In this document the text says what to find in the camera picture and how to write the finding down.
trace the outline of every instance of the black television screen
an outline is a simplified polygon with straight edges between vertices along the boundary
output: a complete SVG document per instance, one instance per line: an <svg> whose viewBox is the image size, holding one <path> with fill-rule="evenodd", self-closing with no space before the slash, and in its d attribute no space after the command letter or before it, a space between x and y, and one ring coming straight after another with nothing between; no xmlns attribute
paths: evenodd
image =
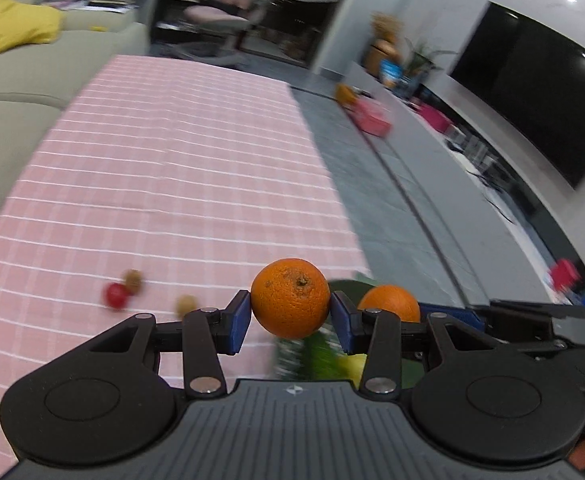
<svg viewBox="0 0 585 480"><path fill-rule="evenodd" d="M571 186L583 179L583 47L490 4L451 76L526 136Z"/></svg>

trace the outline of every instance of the table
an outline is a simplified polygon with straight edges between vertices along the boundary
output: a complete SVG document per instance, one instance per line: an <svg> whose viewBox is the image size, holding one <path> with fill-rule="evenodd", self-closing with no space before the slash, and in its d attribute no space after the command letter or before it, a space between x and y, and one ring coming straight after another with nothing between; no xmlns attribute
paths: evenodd
<svg viewBox="0 0 585 480"><path fill-rule="evenodd" d="M0 398L45 362L137 312L175 320L180 294L224 307L256 273L302 257L327 278L366 262L287 84L199 63L115 57L42 141L0 214ZM129 268L125 312L103 286ZM263 378L256 322L228 381ZM180 358L160 374L180 385ZM0 474L14 457L0 430Z"/></svg>

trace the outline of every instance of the small brown fruit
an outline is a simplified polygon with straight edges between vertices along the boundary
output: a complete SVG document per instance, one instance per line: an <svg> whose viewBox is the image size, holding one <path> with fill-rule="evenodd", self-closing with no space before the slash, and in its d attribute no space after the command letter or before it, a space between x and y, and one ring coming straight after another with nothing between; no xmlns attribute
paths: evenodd
<svg viewBox="0 0 585 480"><path fill-rule="evenodd" d="M197 310L199 308L197 298L194 296L190 296L189 294L184 294L180 296L178 300L176 300L175 310L179 317L184 317L186 314Z"/></svg>
<svg viewBox="0 0 585 480"><path fill-rule="evenodd" d="M124 286L132 296L141 292L143 287L143 274L139 270L126 270L124 274Z"/></svg>

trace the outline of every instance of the orange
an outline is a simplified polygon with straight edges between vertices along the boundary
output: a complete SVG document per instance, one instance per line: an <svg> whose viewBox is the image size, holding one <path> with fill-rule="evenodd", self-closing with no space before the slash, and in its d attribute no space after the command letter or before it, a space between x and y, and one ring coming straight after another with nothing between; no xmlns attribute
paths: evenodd
<svg viewBox="0 0 585 480"><path fill-rule="evenodd" d="M250 303L268 332L302 339L323 325L329 314L330 289L313 264L298 258L264 267L250 288Z"/></svg>
<svg viewBox="0 0 585 480"><path fill-rule="evenodd" d="M419 322L419 304L415 296L397 285L380 285L372 288L366 292L357 308L359 310L381 308L394 312L402 321Z"/></svg>

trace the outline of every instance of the yellow cushion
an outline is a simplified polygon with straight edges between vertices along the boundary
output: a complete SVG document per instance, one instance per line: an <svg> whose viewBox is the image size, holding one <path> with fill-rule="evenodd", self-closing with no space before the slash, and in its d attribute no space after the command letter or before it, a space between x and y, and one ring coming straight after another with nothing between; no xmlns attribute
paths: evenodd
<svg viewBox="0 0 585 480"><path fill-rule="evenodd" d="M51 43L62 25L60 10L0 0L0 53L28 43Z"/></svg>

